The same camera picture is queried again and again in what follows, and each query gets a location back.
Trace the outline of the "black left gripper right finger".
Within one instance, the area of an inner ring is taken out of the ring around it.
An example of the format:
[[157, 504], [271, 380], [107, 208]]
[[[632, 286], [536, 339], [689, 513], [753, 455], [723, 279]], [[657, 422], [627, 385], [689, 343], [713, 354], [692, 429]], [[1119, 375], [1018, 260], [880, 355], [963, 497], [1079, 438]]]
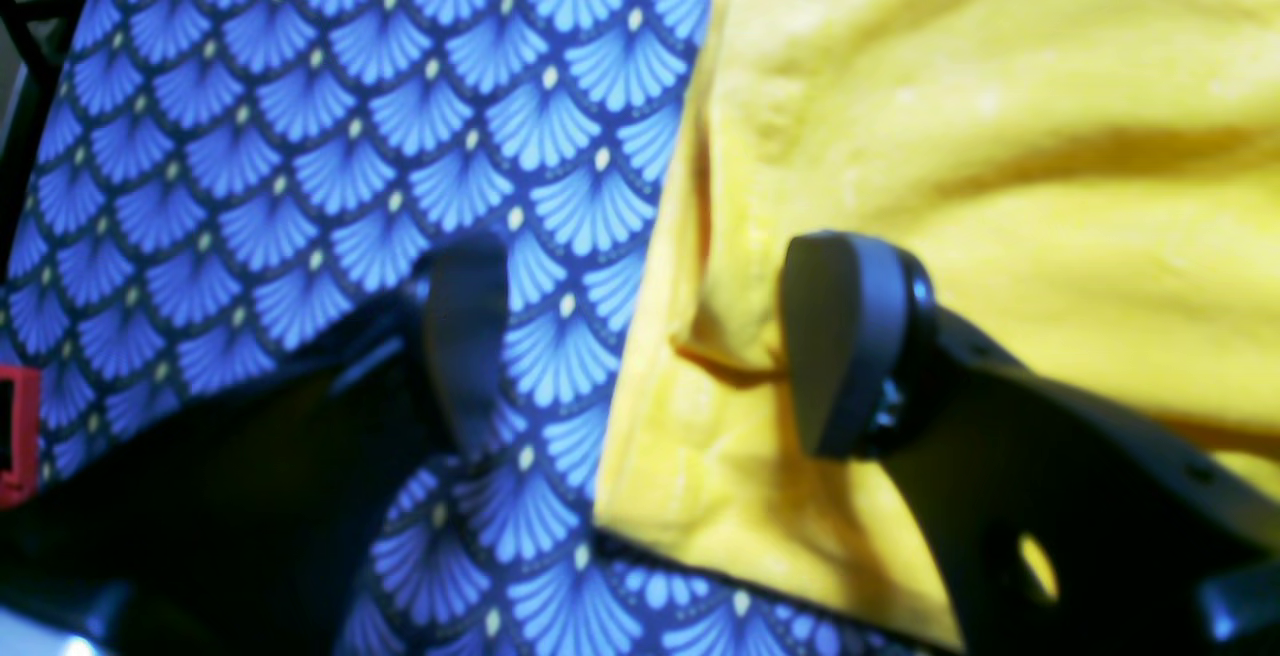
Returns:
[[1277, 505], [1206, 452], [1030, 372], [883, 240], [791, 240], [780, 304], [801, 446], [887, 473], [966, 652], [1277, 652]]

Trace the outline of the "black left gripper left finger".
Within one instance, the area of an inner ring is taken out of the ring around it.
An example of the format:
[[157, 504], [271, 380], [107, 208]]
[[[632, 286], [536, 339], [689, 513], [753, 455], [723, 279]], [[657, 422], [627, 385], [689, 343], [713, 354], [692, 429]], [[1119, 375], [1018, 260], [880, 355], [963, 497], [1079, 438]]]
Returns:
[[428, 254], [266, 375], [3, 514], [5, 655], [328, 655], [401, 487], [498, 391], [507, 249]]

